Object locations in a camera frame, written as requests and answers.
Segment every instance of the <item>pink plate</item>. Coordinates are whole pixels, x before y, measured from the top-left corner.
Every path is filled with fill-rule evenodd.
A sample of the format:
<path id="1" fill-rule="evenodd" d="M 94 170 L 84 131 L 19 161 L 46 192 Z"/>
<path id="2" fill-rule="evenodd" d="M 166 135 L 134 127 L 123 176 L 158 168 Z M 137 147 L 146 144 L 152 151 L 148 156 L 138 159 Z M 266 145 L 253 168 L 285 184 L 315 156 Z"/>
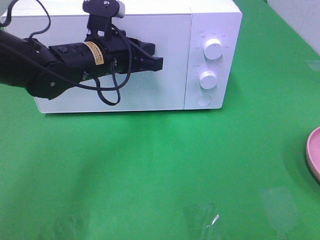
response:
<path id="1" fill-rule="evenodd" d="M 306 144 L 306 159 L 311 171 L 320 181 L 320 127 L 314 130 Z"/>

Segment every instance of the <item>warning label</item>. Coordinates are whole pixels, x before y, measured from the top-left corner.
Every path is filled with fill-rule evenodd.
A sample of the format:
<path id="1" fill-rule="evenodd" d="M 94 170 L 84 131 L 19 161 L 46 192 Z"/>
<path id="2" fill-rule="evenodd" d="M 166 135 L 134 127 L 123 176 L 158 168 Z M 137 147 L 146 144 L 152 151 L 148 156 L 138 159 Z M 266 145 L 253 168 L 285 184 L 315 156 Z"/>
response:
<path id="1" fill-rule="evenodd" d="M 91 50 L 95 60 L 95 65 L 102 65 L 105 63 L 104 56 L 102 55 L 100 48 L 94 42 L 85 41 L 84 44 Z"/>

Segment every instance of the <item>white knob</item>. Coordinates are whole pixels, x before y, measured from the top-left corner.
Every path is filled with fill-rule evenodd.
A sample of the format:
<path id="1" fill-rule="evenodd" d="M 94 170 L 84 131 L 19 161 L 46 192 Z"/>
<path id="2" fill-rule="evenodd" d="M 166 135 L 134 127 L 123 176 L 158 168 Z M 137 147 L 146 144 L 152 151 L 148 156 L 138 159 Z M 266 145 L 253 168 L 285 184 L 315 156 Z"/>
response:
<path id="1" fill-rule="evenodd" d="M 204 55 L 209 60 L 218 59 L 223 54 L 224 46 L 217 38 L 211 38 L 203 46 Z"/>
<path id="2" fill-rule="evenodd" d="M 200 75 L 200 86 L 203 89 L 213 89 L 218 83 L 218 77 L 213 71 L 205 71 Z"/>

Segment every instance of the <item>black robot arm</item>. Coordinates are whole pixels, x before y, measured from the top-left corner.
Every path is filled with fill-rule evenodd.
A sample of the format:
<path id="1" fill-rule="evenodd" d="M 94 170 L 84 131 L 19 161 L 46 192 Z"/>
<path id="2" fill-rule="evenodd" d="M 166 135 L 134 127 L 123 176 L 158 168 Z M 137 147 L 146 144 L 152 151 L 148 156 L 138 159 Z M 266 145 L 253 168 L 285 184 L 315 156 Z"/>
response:
<path id="1" fill-rule="evenodd" d="M 12 9 L 17 1 L 12 1 L 8 18 L 0 26 L 10 24 L 10 7 Z M 0 83 L 26 88 L 32 96 L 49 100 L 69 88 L 80 87 L 97 91 L 104 103 L 116 105 L 120 102 L 119 90 L 126 85 L 131 73 L 162 70 L 164 59 L 153 57 L 156 47 L 153 43 L 128 38 L 124 30 L 112 24 L 112 18 L 124 17 L 122 2 L 85 0 L 83 10 L 89 13 L 85 42 L 46 47 L 32 37 L 44 31 L 21 39 L 0 30 Z M 116 73 L 126 74 L 120 84 Z M 114 87 L 101 87 L 99 77 L 105 75 L 112 75 Z M 96 87 L 81 84 L 89 79 L 95 80 Z M 103 91 L 117 91 L 118 100 L 108 101 Z"/>

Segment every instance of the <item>green tablecloth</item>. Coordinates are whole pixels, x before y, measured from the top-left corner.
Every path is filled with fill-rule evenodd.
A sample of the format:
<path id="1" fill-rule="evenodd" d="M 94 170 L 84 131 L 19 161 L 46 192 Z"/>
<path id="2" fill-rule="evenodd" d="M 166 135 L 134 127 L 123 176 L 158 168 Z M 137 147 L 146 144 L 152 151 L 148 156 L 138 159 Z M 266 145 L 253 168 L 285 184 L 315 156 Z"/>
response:
<path id="1" fill-rule="evenodd" d="M 222 109 L 45 115 L 0 86 L 1 240 L 320 239 L 320 57 L 265 2 L 236 2 Z"/>

